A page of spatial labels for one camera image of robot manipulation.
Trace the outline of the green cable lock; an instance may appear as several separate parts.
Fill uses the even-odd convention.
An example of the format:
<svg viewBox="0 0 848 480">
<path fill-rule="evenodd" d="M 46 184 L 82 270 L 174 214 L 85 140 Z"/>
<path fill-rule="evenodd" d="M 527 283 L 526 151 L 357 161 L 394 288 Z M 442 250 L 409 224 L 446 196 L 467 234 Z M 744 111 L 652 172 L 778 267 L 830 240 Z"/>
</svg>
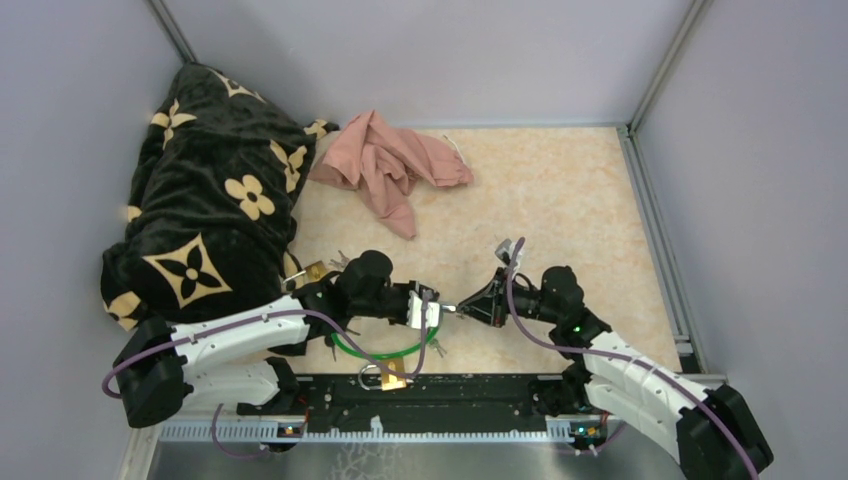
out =
<svg viewBox="0 0 848 480">
<path fill-rule="evenodd" d="M 455 305 L 442 304 L 440 306 L 440 308 L 441 308 L 442 313 L 456 313 L 457 312 L 457 307 Z M 441 346 L 438 339 L 436 338 L 438 332 L 439 332 L 439 327 L 430 327 L 428 329 L 428 334 L 427 334 L 426 340 L 427 340 L 427 345 L 429 347 L 432 347 L 435 350 L 435 352 L 439 355 L 440 358 L 443 358 L 446 355 L 447 351 Z M 353 356 L 353 357 L 356 357 L 356 358 L 360 358 L 360 359 L 365 359 L 365 356 L 360 354 L 358 351 L 354 350 L 350 345 L 346 344 L 339 337 L 339 335 L 337 333 L 333 333 L 330 336 L 330 339 L 332 340 L 332 344 L 333 344 L 334 348 L 340 349 L 341 351 L 343 351 L 347 355 L 350 355 L 350 356 Z M 412 355 L 414 353 L 419 352 L 421 350 L 421 348 L 422 348 L 422 343 L 418 342 L 418 343 L 416 343 L 416 344 L 414 344 L 410 347 L 407 347 L 407 348 L 399 350 L 399 351 L 387 352 L 387 353 L 375 353 L 375 354 L 373 354 L 373 358 L 376 359 L 376 360 L 387 360 L 387 359 L 392 358 L 392 357 L 406 357 L 408 355 Z"/>
</svg>

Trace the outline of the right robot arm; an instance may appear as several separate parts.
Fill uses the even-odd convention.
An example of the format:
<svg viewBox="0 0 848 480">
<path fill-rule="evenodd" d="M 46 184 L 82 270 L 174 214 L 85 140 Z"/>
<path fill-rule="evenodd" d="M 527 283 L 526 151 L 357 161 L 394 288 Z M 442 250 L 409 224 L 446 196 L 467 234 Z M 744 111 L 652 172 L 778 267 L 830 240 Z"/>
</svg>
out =
<svg viewBox="0 0 848 480">
<path fill-rule="evenodd" d="M 710 388 L 639 353 L 584 303 L 568 266 L 548 268 L 539 286 L 497 269 L 458 306 L 492 327 L 509 315 L 552 324 L 544 346 L 571 360 L 563 398 L 576 412 L 609 412 L 653 440 L 688 479 L 756 479 L 774 453 L 744 397 Z"/>
</svg>

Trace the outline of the brass padlock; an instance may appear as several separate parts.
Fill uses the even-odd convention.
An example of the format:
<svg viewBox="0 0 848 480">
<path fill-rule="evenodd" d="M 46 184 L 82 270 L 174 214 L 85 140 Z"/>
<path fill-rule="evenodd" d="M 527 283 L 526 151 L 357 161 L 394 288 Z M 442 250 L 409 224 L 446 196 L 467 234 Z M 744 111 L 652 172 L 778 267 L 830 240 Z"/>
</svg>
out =
<svg viewBox="0 0 848 480">
<path fill-rule="evenodd" d="M 293 291 L 307 283 L 313 283 L 327 276 L 331 271 L 343 270 L 350 259 L 344 253 L 338 251 L 338 259 L 331 259 L 328 263 L 316 261 L 306 266 L 291 253 L 283 254 L 282 286 L 285 290 Z"/>
<path fill-rule="evenodd" d="M 366 377 L 370 375 L 373 371 L 377 371 L 379 368 L 379 364 L 369 363 L 363 366 L 358 374 L 356 375 L 356 380 L 358 385 L 365 391 L 395 391 L 400 389 L 405 389 L 411 384 L 411 380 L 406 378 L 397 376 L 395 374 L 383 373 L 379 374 L 379 380 L 367 380 Z"/>
</svg>

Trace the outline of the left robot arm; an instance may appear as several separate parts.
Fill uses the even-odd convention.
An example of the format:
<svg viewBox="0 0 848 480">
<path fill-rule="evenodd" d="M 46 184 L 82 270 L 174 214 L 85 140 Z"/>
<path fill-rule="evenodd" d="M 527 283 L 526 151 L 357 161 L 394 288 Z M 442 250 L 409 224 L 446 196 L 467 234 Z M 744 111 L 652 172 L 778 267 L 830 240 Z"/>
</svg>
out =
<svg viewBox="0 0 848 480">
<path fill-rule="evenodd" d="M 269 358 L 243 364 L 241 358 L 276 347 L 301 353 L 310 340 L 332 334 L 347 338 L 355 317 L 415 329 L 427 345 L 446 310 L 439 294 L 418 281 L 394 282 L 392 271 L 385 254 L 367 250 L 340 270 L 306 270 L 309 282 L 253 309 L 194 324 L 147 320 L 116 357 L 101 389 L 122 402 L 132 428 L 211 406 L 288 413 L 300 399 L 288 363 Z"/>
</svg>

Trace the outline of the black-headed key bunch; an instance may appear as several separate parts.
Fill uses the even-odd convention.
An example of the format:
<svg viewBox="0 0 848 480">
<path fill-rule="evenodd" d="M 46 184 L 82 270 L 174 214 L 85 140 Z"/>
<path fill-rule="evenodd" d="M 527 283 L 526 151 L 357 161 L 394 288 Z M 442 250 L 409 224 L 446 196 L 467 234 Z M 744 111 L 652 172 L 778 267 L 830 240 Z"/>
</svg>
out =
<svg viewBox="0 0 848 480">
<path fill-rule="evenodd" d="M 344 353 L 354 358 L 362 358 L 362 355 L 349 344 L 347 344 L 344 339 L 337 333 L 326 336 L 324 343 L 330 349 L 331 358 L 334 362 L 338 361 L 339 353 Z"/>
</svg>

